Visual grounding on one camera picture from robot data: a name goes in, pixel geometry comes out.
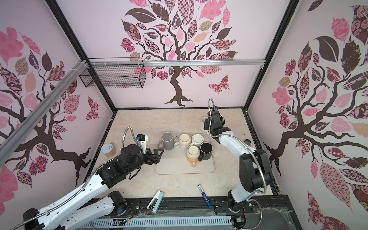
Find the back aluminium rail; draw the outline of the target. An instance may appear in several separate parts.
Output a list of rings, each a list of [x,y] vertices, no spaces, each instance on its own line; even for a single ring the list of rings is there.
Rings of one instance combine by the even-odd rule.
[[[219,60],[164,60],[164,61],[90,61],[92,65],[138,65],[142,67],[183,67],[183,66],[264,66],[264,59],[219,59]]]

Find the white stapler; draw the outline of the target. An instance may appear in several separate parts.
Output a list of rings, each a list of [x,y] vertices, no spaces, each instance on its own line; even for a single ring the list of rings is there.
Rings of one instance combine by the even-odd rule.
[[[150,203],[147,206],[148,210],[151,210],[152,213],[157,213],[159,206],[163,200],[164,192],[158,190],[155,196],[151,199]]]

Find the black base frame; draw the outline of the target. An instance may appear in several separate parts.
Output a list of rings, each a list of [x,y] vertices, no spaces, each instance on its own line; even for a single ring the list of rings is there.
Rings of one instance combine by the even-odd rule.
[[[260,219],[258,205],[253,203],[243,205],[242,211],[232,213],[228,209],[227,196],[213,196],[208,198],[212,209],[209,209],[202,197],[164,197],[157,213],[147,209],[150,198],[124,199],[119,191],[110,193],[100,200],[93,198],[81,208],[67,215],[57,230],[76,230],[78,227],[96,219],[127,218],[155,218],[155,217],[206,217],[230,216],[232,227],[218,226],[227,229],[251,230]],[[262,210],[262,221],[256,230],[300,230],[301,224],[286,195],[254,196]],[[216,226],[198,227],[200,229],[214,229]]]

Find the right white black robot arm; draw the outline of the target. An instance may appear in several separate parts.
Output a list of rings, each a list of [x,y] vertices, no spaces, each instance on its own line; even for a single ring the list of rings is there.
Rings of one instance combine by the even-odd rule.
[[[267,187],[273,183],[273,174],[267,162],[264,150],[254,149],[226,127],[221,113],[209,109],[204,130],[211,138],[226,147],[239,160],[239,184],[230,191],[230,198],[234,203],[249,201],[256,194],[266,194]]]

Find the orange tin can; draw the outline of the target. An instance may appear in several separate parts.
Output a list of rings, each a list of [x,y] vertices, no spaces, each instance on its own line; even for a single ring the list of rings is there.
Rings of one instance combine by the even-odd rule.
[[[116,155],[116,149],[113,144],[106,143],[101,147],[101,154],[106,158],[111,158]]]

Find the aluminium rail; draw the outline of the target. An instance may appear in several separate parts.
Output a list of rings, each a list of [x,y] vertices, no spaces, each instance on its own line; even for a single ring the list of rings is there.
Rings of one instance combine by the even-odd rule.
[[[183,66],[264,66],[264,59],[219,59],[219,60],[164,60],[164,61],[90,61],[92,65],[138,65],[142,67],[183,67]]]
[[[1,145],[1,165],[4,165],[17,147],[34,129],[42,117],[51,109],[52,105],[61,97],[64,91],[79,77],[82,71],[87,69],[85,60],[79,61],[60,83],[52,90],[45,99],[34,109],[31,114],[15,129],[15,131]]]

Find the translucent plastic tray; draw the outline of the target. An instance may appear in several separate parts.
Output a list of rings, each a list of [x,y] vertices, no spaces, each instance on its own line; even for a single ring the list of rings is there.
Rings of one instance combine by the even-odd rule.
[[[174,148],[173,150],[164,150],[160,162],[156,165],[155,171],[158,175],[170,174],[201,174],[212,173],[215,171],[213,158],[196,163],[196,167],[187,161],[186,150]]]

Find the peach orange mug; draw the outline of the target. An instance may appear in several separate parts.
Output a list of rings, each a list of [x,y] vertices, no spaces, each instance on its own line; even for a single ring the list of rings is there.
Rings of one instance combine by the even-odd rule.
[[[195,145],[189,146],[186,152],[186,158],[187,158],[187,161],[192,165],[192,167],[196,167],[196,163],[198,162],[199,155],[200,155],[200,149],[197,146]]]

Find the blue marker pen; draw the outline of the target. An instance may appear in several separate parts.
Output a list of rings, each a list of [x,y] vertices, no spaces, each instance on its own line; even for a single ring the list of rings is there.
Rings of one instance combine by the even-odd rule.
[[[202,197],[203,197],[203,199],[204,199],[205,203],[207,204],[208,208],[209,208],[209,209],[212,209],[212,206],[211,206],[211,204],[210,204],[210,201],[209,201],[209,199],[208,199],[208,197],[207,197],[207,195],[206,195],[206,193],[205,193],[205,191],[204,191],[203,187],[202,187],[201,185],[197,185],[197,187],[198,187],[198,189],[199,189],[199,191],[200,191],[200,193],[201,193],[201,195],[202,195]]]

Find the cream mug back middle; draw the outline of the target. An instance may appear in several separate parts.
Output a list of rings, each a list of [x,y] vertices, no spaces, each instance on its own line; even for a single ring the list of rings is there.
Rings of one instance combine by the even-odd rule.
[[[186,150],[192,143],[191,136],[183,133],[178,137],[178,140],[174,143],[174,147]]]

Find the glass spice jar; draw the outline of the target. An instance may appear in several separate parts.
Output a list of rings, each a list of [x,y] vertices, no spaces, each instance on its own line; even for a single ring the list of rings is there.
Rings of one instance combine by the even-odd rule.
[[[248,146],[251,146],[251,141],[249,139],[244,140],[244,143]]]

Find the black mug upright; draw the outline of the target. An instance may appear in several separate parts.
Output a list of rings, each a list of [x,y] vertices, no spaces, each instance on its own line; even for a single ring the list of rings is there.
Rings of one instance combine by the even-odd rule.
[[[206,161],[212,157],[213,146],[211,143],[204,142],[200,145],[200,155],[198,161]]]

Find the grey mug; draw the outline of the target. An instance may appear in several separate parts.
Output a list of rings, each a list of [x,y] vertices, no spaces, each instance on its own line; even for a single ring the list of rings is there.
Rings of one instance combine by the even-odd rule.
[[[162,138],[159,141],[158,148],[168,151],[174,149],[174,136],[171,132],[165,132],[162,134]]]

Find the white mug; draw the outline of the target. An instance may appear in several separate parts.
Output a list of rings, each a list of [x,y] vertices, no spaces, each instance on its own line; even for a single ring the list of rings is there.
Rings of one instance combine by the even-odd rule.
[[[204,142],[204,136],[201,134],[194,134],[191,137],[191,146],[200,147],[200,145]]]
[[[202,119],[201,119],[201,123],[200,123],[200,128],[202,129],[202,130],[205,130],[205,121],[207,120],[207,117],[203,117]]]

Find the left aluminium rail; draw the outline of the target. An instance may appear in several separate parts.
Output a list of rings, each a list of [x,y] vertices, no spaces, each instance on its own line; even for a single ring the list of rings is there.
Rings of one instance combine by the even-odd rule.
[[[31,114],[15,129],[15,131],[1,145],[1,165],[4,165],[17,147],[34,129],[42,117],[51,109],[52,105],[61,97],[64,91],[79,77],[82,71],[87,69],[85,60],[79,61],[60,83],[52,90],[45,99],[34,109]]]

